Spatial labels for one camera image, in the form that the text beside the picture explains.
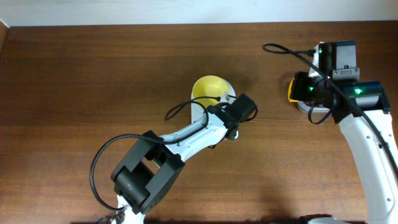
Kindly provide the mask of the yellow plastic measuring scoop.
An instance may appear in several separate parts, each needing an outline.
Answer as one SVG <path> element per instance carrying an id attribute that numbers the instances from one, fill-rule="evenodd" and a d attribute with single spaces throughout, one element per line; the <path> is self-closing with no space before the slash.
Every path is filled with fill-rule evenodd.
<path id="1" fill-rule="evenodd" d="M 291 81 L 290 81 L 290 83 L 289 83 L 288 94 L 287 94 L 287 98 L 288 98 L 288 101 L 289 101 L 290 103 L 297 103 L 297 102 L 299 102 L 298 100 L 294 100 L 294 99 L 291 98 L 291 93 L 292 93 L 292 90 L 293 90 L 293 82 L 294 82 L 294 80 L 295 80 L 295 78 L 291 79 Z"/>

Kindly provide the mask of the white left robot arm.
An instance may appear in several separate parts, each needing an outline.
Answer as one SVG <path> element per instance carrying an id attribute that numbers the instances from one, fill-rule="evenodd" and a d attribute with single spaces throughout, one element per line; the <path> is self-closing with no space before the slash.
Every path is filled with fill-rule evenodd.
<path id="1" fill-rule="evenodd" d="M 187 159 L 224 139 L 235 140 L 238 126 L 257 111 L 245 94 L 211 105 L 192 124 L 172 134 L 143 134 L 111 174 L 114 191 L 135 215 L 145 215 L 167 194 Z"/>

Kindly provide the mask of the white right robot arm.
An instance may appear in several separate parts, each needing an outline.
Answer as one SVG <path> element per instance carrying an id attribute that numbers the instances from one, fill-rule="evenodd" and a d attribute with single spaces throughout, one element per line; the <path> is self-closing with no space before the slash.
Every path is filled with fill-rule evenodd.
<path id="1" fill-rule="evenodd" d="M 353 41 L 320 42 L 313 67 L 290 82 L 290 102 L 316 106 L 333 117 L 358 170 L 368 223 L 397 223 L 397 145 L 390 104 L 379 81 L 359 79 Z"/>

